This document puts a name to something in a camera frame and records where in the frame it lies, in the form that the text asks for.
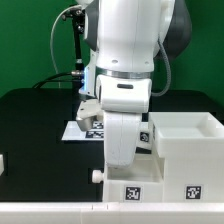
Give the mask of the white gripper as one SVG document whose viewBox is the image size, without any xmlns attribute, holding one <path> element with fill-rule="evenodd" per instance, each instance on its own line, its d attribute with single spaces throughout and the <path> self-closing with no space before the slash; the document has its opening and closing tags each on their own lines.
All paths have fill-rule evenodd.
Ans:
<svg viewBox="0 0 224 224">
<path fill-rule="evenodd" d="M 108 167 L 128 167 L 133 163 L 142 114 L 149 109 L 152 81 L 121 79 L 99 75 L 97 99 L 80 103 L 76 122 L 81 131 L 104 123 L 104 157 Z"/>
</svg>

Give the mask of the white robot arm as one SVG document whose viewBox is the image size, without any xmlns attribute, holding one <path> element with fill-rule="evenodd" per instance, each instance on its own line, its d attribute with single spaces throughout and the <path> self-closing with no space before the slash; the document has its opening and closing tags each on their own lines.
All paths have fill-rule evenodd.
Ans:
<svg viewBox="0 0 224 224">
<path fill-rule="evenodd" d="M 153 95 L 154 61 L 176 58 L 190 42 L 186 0 L 77 0 L 84 12 L 84 40 L 92 57 L 80 92 L 89 97 L 78 112 L 82 129 L 101 116 L 104 160 L 133 163 L 142 115 Z"/>
</svg>

